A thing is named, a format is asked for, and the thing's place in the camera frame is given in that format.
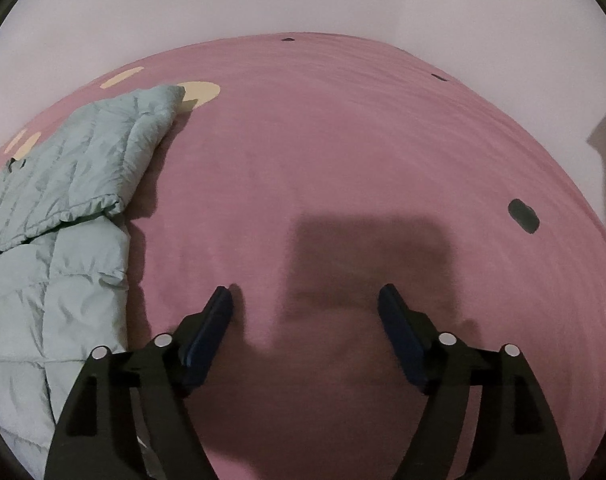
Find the pink spotted bed blanket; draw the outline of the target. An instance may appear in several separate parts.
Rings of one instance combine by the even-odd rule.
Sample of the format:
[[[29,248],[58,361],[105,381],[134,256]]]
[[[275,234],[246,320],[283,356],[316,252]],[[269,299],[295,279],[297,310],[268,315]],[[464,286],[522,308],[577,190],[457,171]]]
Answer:
[[[223,479],[388,479],[424,396],[376,313],[385,284],[476,348],[522,349],[580,478],[606,431],[606,227],[517,122],[386,44],[257,36],[133,62],[57,102],[182,84],[187,111],[127,209],[129,341],[234,317],[189,399]]]

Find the light green puffer jacket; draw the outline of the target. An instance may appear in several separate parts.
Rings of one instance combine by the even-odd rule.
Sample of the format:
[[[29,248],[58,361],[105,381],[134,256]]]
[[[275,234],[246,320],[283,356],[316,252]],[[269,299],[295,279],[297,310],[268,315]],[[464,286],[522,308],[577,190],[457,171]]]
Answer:
[[[34,478],[90,351],[126,348],[123,214],[183,99],[90,103],[0,169],[0,436]]]

